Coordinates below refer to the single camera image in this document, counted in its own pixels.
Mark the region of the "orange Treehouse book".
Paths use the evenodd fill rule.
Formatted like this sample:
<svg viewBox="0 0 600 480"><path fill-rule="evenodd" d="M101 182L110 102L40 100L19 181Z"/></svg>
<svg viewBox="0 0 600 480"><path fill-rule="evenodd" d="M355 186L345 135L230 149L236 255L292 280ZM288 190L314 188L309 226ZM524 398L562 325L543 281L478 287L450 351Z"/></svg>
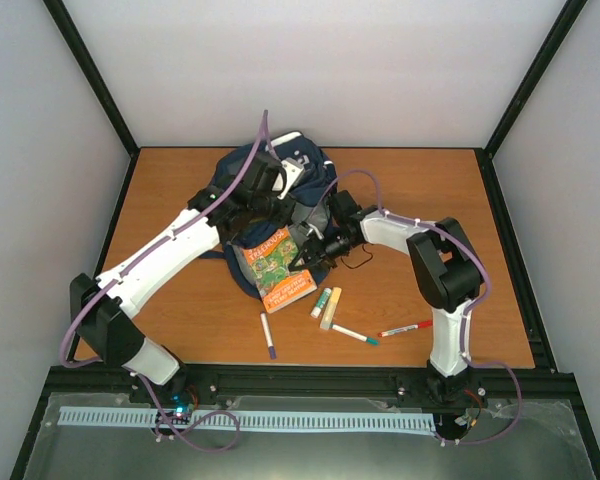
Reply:
<svg viewBox="0 0 600 480"><path fill-rule="evenodd" d="M267 313L281 310L317 289L309 271L289 270L298 253L299 248L287 227L277 230L260 245L242 250Z"/></svg>

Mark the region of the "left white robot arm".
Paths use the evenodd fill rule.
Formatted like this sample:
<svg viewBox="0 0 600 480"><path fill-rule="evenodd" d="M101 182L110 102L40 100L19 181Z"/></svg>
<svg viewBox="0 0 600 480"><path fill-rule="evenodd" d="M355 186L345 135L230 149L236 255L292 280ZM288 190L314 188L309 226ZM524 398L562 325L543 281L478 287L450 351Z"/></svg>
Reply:
<svg viewBox="0 0 600 480"><path fill-rule="evenodd" d="M148 300L189 263L241 234L250 224L286 225L302 176L293 159L250 154L234 175L198 191L178 216L142 249L98 277L81 274L70 285L76 333L98 360L142 375L166 402L181 400L188 378L181 362L134 324Z"/></svg>

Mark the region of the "navy blue backpack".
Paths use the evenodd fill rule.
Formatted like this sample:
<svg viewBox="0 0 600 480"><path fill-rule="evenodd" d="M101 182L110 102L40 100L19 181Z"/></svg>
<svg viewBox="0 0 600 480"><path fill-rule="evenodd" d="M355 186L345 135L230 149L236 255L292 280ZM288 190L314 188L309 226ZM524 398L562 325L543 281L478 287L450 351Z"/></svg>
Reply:
<svg viewBox="0 0 600 480"><path fill-rule="evenodd" d="M229 186L250 154L250 144L221 158L209 185L188 205L205 210L223 193L228 196L207 214L208 223L218 229L221 250L208 251L204 259L223 259L238 287L258 299L255 275L246 264L243 251L269 240L287 227L297 245L313 235L333 230L333 221L322 197L337 177L331 159L299 131L261 142L243 178L234 190Z"/></svg>

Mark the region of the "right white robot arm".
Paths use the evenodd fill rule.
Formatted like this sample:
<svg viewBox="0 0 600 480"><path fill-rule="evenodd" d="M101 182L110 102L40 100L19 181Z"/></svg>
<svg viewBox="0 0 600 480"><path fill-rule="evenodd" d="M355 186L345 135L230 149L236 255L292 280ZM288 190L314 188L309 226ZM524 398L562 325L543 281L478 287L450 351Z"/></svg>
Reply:
<svg viewBox="0 0 600 480"><path fill-rule="evenodd" d="M309 235L289 264L291 272L327 271L358 246L381 245L407 255L419 292L432 309L433 347L425 390L437 404L456 400L470 380L469 327L486 283L484 266L460 223L408 219L377 206L362 208L346 190L328 197L336 229Z"/></svg>

